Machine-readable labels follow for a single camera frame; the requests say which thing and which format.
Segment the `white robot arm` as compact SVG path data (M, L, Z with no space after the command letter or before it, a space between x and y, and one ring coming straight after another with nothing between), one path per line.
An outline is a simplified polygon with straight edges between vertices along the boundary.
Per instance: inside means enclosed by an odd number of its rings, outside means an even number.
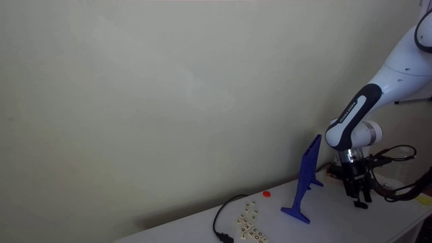
M356 207L368 207L370 190L374 188L386 201L409 201L430 183L426 171L410 190L397 194L386 190L374 178L372 168L391 159L380 152L363 157L361 148L382 137L380 126L366 116L388 102L415 94L432 80L432 8L397 43L378 72L352 97L340 116L330 121L325 141L339 152L341 179L345 193L353 198Z

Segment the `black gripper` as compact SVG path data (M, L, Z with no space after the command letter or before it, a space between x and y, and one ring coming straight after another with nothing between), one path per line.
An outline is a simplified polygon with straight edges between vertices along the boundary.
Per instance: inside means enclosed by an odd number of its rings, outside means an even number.
M353 201L360 201L359 193L363 193L366 202L371 202L371 175L367 160L356 159L353 161L343 161L341 171L345 193L353 195Z

